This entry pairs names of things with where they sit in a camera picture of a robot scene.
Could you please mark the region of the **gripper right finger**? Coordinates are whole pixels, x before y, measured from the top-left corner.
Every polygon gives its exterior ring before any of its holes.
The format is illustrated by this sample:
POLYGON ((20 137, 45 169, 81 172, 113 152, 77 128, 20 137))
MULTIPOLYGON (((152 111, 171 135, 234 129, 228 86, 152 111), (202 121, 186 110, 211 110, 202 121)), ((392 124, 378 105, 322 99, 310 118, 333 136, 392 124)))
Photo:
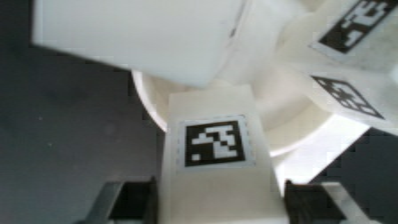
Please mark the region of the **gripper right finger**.
POLYGON ((379 224, 365 215, 338 182, 283 182, 289 224, 379 224))

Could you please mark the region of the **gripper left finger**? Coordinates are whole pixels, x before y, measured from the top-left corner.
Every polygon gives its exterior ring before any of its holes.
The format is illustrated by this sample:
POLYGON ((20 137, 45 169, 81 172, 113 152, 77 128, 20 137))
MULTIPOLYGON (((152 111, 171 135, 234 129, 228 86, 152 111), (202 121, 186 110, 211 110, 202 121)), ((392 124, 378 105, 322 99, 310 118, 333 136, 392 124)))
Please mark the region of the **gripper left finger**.
POLYGON ((106 182, 76 224, 157 224, 155 180, 106 182))

